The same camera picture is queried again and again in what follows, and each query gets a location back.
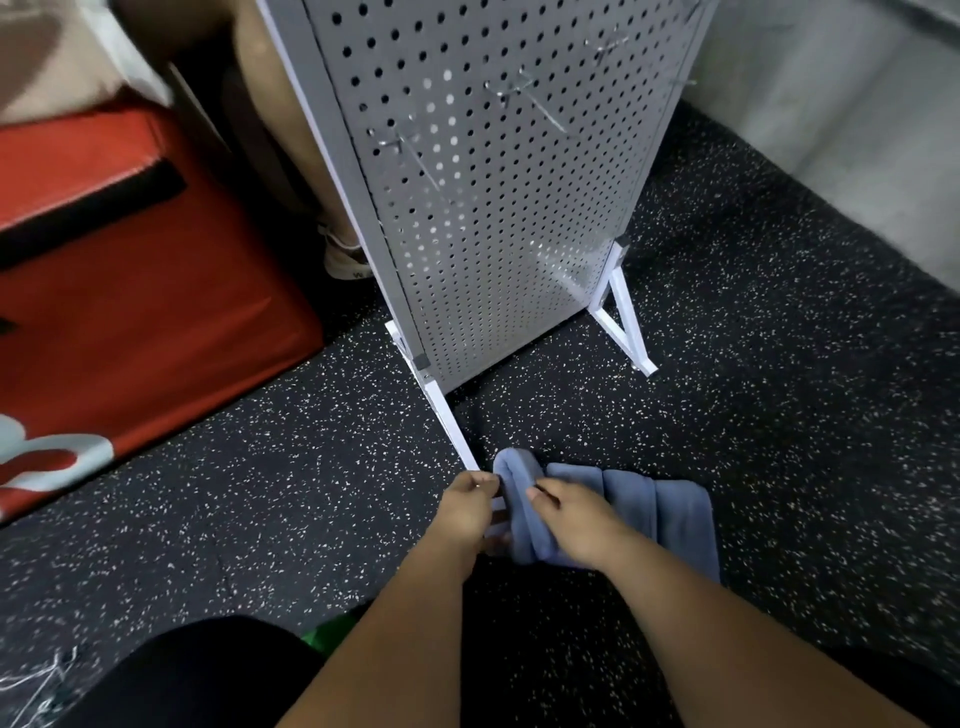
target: stand foot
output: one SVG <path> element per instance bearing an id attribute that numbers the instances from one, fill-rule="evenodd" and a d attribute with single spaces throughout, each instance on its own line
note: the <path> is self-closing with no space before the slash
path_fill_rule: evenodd
<path id="1" fill-rule="evenodd" d="M 634 369 L 650 376 L 657 370 L 657 365 L 650 361 L 650 357 L 647 355 L 647 348 L 643 343 L 643 334 L 640 332 L 640 324 L 636 320 L 634 303 L 630 299 L 630 289 L 627 288 L 627 281 L 624 279 L 623 270 L 620 268 L 626 252 L 626 248 L 619 243 L 613 243 L 600 284 L 597 286 L 596 293 L 593 294 L 593 299 L 590 301 L 587 310 L 603 327 L 604 331 L 611 336 L 617 346 L 630 357 Z M 609 293 L 613 293 L 616 310 L 620 314 L 623 327 L 619 326 L 613 316 L 603 308 L 604 301 Z"/>
<path id="2" fill-rule="evenodd" d="M 453 447 L 457 450 L 457 454 L 460 455 L 460 459 L 464 461 L 464 468 L 469 471 L 480 470 L 476 458 L 473 457 L 473 453 L 470 451 L 464 433 L 460 431 L 460 426 L 457 425 L 457 421 L 453 417 L 453 412 L 450 411 L 450 405 L 446 403 L 444 393 L 440 391 L 440 385 L 437 383 L 437 380 L 425 372 L 421 372 L 414 366 L 406 346 L 403 343 L 403 337 L 400 336 L 400 331 L 393 321 L 387 322 L 387 330 L 394 339 L 396 347 L 400 349 L 403 360 L 407 363 L 407 366 L 410 367 L 410 371 L 413 373 L 414 379 L 417 380 L 420 390 L 423 392 L 426 400 L 430 402 L 430 407 L 437 415 L 437 419 L 440 420 L 440 424 L 444 427 L 446 436 L 450 438 L 450 442 L 453 443 Z"/>

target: white wall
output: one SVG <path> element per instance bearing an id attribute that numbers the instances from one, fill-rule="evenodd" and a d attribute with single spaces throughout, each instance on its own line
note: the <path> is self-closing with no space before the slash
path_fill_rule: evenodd
<path id="1" fill-rule="evenodd" d="M 960 18 L 960 0 L 914 4 Z M 878 0 L 721 0 L 686 98 L 960 290 L 960 31 L 944 27 Z"/>

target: person's left hand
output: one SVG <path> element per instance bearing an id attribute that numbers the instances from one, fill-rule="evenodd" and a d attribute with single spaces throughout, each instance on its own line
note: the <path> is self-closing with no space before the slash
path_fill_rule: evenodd
<path id="1" fill-rule="evenodd" d="M 493 473 L 460 473 L 444 491 L 437 515 L 423 534 L 423 544 L 459 555 L 465 579 L 473 571 L 477 553 L 491 546 L 484 532 L 490 527 L 491 500 L 499 488 L 500 480 Z"/>

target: blue towel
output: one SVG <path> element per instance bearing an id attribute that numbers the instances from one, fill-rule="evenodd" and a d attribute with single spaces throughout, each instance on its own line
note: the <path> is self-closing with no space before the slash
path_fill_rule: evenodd
<path id="1" fill-rule="evenodd" d="M 503 449 L 493 460 L 510 510 L 511 555 L 518 564 L 543 561 L 582 568 L 557 544 L 534 511 L 526 490 L 543 477 L 540 463 L 524 449 Z M 676 554 L 703 575 L 720 581 L 713 512 L 706 490 L 689 480 L 653 480 L 627 471 L 550 463 L 546 474 L 583 483 L 603 496 L 631 528 Z"/>

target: shoe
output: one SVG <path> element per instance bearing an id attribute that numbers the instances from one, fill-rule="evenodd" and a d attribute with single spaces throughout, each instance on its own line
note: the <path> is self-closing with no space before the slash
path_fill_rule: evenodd
<path id="1" fill-rule="evenodd" d="M 362 280 L 373 276 L 359 243 L 348 245 L 327 226 L 320 224 L 317 230 L 326 237 L 324 268 L 336 280 Z"/>

